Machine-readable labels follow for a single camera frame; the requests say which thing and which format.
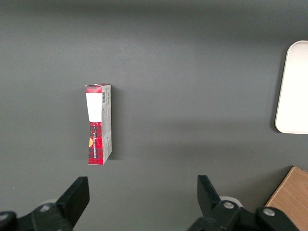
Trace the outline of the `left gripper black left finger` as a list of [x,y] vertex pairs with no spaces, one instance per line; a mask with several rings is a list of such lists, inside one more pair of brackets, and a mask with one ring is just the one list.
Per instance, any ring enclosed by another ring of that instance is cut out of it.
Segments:
[[18,218],[13,211],[0,213],[2,231],[72,231],[90,201],[87,177],[78,177],[54,203],[39,205]]

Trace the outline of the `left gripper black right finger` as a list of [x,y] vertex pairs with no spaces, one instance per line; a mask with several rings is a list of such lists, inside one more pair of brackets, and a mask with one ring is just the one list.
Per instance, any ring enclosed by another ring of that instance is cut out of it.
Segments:
[[190,231],[297,231],[296,225],[281,210],[259,207],[251,213],[231,200],[222,200],[208,176],[197,178],[197,199],[203,214]]

